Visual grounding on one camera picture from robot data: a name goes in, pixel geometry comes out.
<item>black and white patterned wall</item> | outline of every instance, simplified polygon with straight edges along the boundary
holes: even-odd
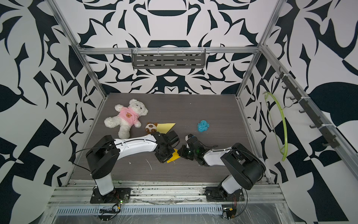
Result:
[[[83,47],[256,46],[277,0],[57,0]]]
[[[88,55],[104,90],[165,94],[234,94],[251,53],[207,54],[203,69],[133,69],[129,55]]]
[[[277,0],[58,0],[86,48],[257,46]],[[129,55],[92,55],[107,93],[233,94],[251,54],[207,54],[204,69],[135,70]]]
[[[355,0],[288,0],[269,40],[269,48],[308,95],[357,149],[358,15]],[[290,106],[277,73],[262,56],[241,96],[256,143],[275,183],[280,184],[297,223],[356,223],[358,181],[326,143],[299,104],[285,108],[288,154],[277,146],[264,92]],[[280,112],[268,97],[280,146]]]
[[[3,0],[0,24],[0,223],[26,224],[65,181],[102,98],[46,2]]]

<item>wooden table surface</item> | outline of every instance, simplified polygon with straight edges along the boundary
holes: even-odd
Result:
[[[107,117],[118,114],[114,109],[115,105],[128,106],[131,99],[143,102],[149,111],[146,116],[139,118],[142,127],[132,126],[131,138],[146,135],[145,126],[148,122],[176,123],[172,130],[178,134],[180,139],[177,149],[182,144],[186,144],[186,135],[193,134],[207,146],[218,145],[216,149],[227,148],[239,142],[252,151],[234,95],[130,93],[111,93],[109,95],[86,145],[87,148],[92,147],[108,134],[113,138],[118,138],[119,127],[107,128],[103,121]],[[202,133],[197,130],[197,124],[201,120],[210,123],[209,129]],[[82,154],[78,164],[88,168],[85,154],[86,151]],[[204,167],[199,166],[196,161],[184,158],[179,158],[171,163],[160,163],[154,152],[143,152],[121,158],[111,173],[112,179],[118,181],[169,182],[221,182],[230,174],[225,166]],[[71,179],[91,180],[92,178],[87,170],[76,167]]]

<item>aluminum frame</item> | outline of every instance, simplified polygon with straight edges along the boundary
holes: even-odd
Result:
[[[246,133],[247,133],[248,141],[250,142],[252,152],[256,157],[262,158],[262,154],[258,150],[257,143],[255,141],[255,137],[254,137],[253,132],[252,132],[252,130],[250,128],[250,123],[249,123],[249,121],[247,119],[247,116],[245,114],[244,105],[242,104],[241,99],[238,98],[238,97],[236,98],[236,102],[237,102],[237,105],[238,105],[239,110],[240,110],[240,115],[243,118],[244,127],[245,127],[245,130],[246,130]]]
[[[227,204],[227,201],[207,202],[204,195],[205,187],[217,186],[219,183],[188,183],[188,182],[150,182],[150,181],[113,181],[116,187],[132,188],[131,199],[128,206],[156,206],[159,203],[164,205],[178,206],[219,206]],[[67,187],[57,187],[44,211],[39,223],[51,223],[58,209],[68,206],[112,206],[110,204],[89,204],[92,196],[94,180],[71,180]],[[278,184],[256,184],[247,191],[249,204],[275,204],[278,216],[283,224],[291,224],[290,213],[287,210],[285,197]]]
[[[261,56],[261,52],[255,53],[255,55],[253,56],[252,60],[250,61],[249,66],[248,66],[248,68],[247,68],[247,70],[246,70],[246,72],[244,74],[244,78],[242,79],[242,82],[240,83],[239,88],[236,91],[235,96],[239,97],[241,95],[241,93],[244,90],[248,80],[250,79],[250,76],[252,75],[252,71],[255,68],[260,56]]]
[[[353,176],[358,180],[358,153],[353,149],[353,147],[345,139],[345,137],[342,136],[339,130],[335,127],[335,125],[318,108],[318,106],[308,96],[308,94],[306,93],[306,91],[304,91],[301,85],[298,84],[291,75],[289,75],[288,70],[275,57],[272,51],[267,46],[263,46],[263,45],[259,47],[259,50],[266,57],[267,61],[272,65],[272,67],[278,74],[283,72],[284,74],[288,75],[287,77],[289,81],[292,83],[292,85],[295,88],[297,88],[301,96],[305,97],[306,101],[308,101],[308,103],[311,105],[311,108],[314,110],[315,114],[317,114],[320,117],[321,121],[323,122],[323,125],[326,126],[333,135],[336,135],[335,139],[339,143],[339,146],[334,148],[334,150],[337,152],[337,154],[346,164],[346,166],[351,171]]]
[[[263,32],[263,35],[260,39],[259,45],[260,44],[265,44],[267,39],[270,37],[270,34],[272,32],[272,29],[274,28],[274,26],[276,25],[279,17],[280,17],[280,13],[282,10],[282,7],[284,6],[284,4],[287,2],[287,0],[278,0],[276,3],[276,6],[274,8],[274,11],[271,14],[271,17],[267,23],[266,29]]]
[[[89,62],[87,61],[86,56],[83,56],[77,47],[77,40],[73,35],[73,32],[69,28],[69,25],[63,16],[61,10],[59,9],[59,6],[57,5],[55,0],[46,0],[51,12],[53,13],[53,16],[55,17],[55,20],[57,21],[58,25],[61,27],[62,31],[64,32],[65,36],[67,37],[68,41],[70,42],[74,52],[76,53],[78,59],[86,69],[89,77],[93,81],[93,84],[97,88],[98,92],[102,96],[102,98],[106,98],[107,94],[104,91],[100,81],[98,80],[97,75],[94,73],[92,67],[90,66]]]
[[[156,47],[156,48],[83,48],[79,45],[79,52],[83,55],[89,54],[131,54],[132,50],[138,54],[155,54],[155,53],[173,53],[184,51],[184,53],[196,53],[198,50],[204,49],[207,54],[211,53],[257,53],[258,47]]]

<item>yellow paper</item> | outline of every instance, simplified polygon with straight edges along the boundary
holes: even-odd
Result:
[[[177,158],[180,158],[179,154],[178,154],[178,150],[174,149],[175,152],[173,152],[173,157],[170,158],[170,160],[167,161],[167,163],[170,163],[171,161],[176,160]]]
[[[175,123],[158,124],[157,132],[166,134],[175,125]]]

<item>teddy bear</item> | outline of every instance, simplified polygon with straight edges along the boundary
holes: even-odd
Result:
[[[111,118],[106,118],[105,125],[109,128],[114,128],[119,125],[118,136],[120,139],[129,138],[129,130],[132,125],[136,128],[140,128],[142,124],[139,122],[138,118],[140,116],[145,116],[148,113],[144,104],[136,99],[130,100],[128,107],[118,104],[114,109],[118,111],[119,114]]]

